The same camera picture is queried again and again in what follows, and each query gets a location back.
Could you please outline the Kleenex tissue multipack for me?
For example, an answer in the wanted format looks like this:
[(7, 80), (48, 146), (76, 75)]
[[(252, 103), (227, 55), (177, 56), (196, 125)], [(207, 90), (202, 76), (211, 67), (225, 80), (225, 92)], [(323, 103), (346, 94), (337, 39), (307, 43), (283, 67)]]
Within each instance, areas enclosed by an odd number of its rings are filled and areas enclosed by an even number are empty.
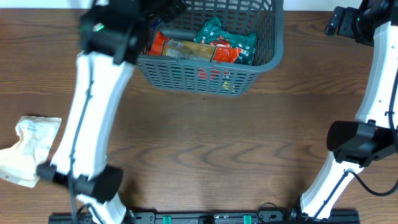
[(151, 29), (155, 30), (157, 28), (157, 26), (159, 26), (161, 23), (162, 23), (162, 19), (161, 18), (156, 18), (156, 19), (154, 19), (152, 21), (150, 27), (151, 27)]

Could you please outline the beige paper pouch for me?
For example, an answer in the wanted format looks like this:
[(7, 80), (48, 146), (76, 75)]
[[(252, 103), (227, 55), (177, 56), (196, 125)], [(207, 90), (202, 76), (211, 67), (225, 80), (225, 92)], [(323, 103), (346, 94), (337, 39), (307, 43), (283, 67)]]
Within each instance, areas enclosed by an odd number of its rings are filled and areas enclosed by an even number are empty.
[(18, 142), (1, 150), (1, 178), (13, 184), (33, 188), (40, 177), (39, 164), (46, 161), (62, 119), (23, 116), (16, 124)]

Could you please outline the grey plastic basket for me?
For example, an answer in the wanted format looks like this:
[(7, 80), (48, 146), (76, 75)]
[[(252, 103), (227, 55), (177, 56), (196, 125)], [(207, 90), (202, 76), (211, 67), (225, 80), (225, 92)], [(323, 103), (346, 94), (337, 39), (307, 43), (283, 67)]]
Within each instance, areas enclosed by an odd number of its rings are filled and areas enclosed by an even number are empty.
[(283, 0), (188, 1), (156, 22), (137, 66), (158, 88), (238, 96), (284, 53)]

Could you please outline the red tan pasta packet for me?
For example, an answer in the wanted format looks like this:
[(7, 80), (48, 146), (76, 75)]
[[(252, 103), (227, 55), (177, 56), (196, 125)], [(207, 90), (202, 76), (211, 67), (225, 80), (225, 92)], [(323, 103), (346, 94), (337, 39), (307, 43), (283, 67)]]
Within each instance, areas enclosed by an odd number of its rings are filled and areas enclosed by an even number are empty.
[(206, 45), (186, 40), (170, 39), (157, 32), (151, 43), (148, 55), (196, 60), (201, 62), (235, 63), (243, 49), (227, 45)]

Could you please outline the green Nescafe coffee bag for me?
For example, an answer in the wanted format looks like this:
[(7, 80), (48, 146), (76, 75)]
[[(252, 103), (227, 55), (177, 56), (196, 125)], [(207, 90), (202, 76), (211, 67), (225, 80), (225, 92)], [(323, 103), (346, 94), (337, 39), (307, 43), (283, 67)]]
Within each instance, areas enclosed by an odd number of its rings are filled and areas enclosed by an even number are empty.
[(232, 34), (221, 27), (219, 17), (213, 17), (205, 22), (193, 41), (215, 47), (212, 61), (252, 65), (257, 35)]

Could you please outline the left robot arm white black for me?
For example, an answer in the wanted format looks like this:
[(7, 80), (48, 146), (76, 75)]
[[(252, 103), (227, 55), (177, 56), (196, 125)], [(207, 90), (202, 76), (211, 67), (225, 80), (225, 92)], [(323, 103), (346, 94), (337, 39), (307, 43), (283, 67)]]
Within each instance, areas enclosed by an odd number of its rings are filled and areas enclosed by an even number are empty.
[(76, 58), (76, 85), (60, 145), (37, 175), (65, 186), (72, 223), (81, 201), (95, 223), (130, 223), (131, 211), (118, 191), (123, 171), (109, 166), (106, 153), (123, 91), (150, 37), (150, 24), (170, 22), (187, 9), (185, 1), (93, 1), (80, 17), (81, 52)]

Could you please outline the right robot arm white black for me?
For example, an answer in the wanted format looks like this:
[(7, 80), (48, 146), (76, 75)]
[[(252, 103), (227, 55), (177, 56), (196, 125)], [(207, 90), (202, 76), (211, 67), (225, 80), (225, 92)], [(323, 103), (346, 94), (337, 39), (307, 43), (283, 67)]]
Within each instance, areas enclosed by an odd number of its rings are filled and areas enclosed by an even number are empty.
[(335, 121), (329, 128), (328, 155), (310, 188), (287, 218), (297, 223), (348, 223), (348, 214), (333, 206), (352, 179), (377, 197), (359, 173), (373, 161), (397, 153), (397, 0), (363, 0), (358, 8), (336, 7), (325, 29), (373, 48), (366, 92), (354, 121)]

